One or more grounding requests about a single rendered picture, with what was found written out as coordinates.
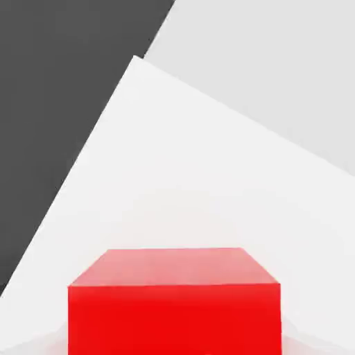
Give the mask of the small red cube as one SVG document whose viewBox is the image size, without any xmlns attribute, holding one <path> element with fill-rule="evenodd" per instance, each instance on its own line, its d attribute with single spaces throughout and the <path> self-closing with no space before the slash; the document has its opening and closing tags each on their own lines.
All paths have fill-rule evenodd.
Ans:
<svg viewBox="0 0 355 355">
<path fill-rule="evenodd" d="M 242 248 L 108 250 L 68 287 L 68 355 L 282 355 L 281 286 Z"/>
</svg>

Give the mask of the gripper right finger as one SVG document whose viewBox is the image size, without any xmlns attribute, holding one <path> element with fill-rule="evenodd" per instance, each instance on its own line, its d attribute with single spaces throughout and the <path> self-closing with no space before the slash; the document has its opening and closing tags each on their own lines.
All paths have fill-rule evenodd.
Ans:
<svg viewBox="0 0 355 355">
<path fill-rule="evenodd" d="M 282 318 L 282 355 L 353 355 L 353 351 L 301 332 Z"/>
</svg>

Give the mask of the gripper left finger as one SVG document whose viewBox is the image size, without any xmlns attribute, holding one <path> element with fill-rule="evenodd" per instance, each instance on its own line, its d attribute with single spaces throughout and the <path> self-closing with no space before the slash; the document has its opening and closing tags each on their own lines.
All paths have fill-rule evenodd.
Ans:
<svg viewBox="0 0 355 355">
<path fill-rule="evenodd" d="M 68 323 L 54 332 L 0 351 L 0 355 L 68 355 Z"/>
</svg>

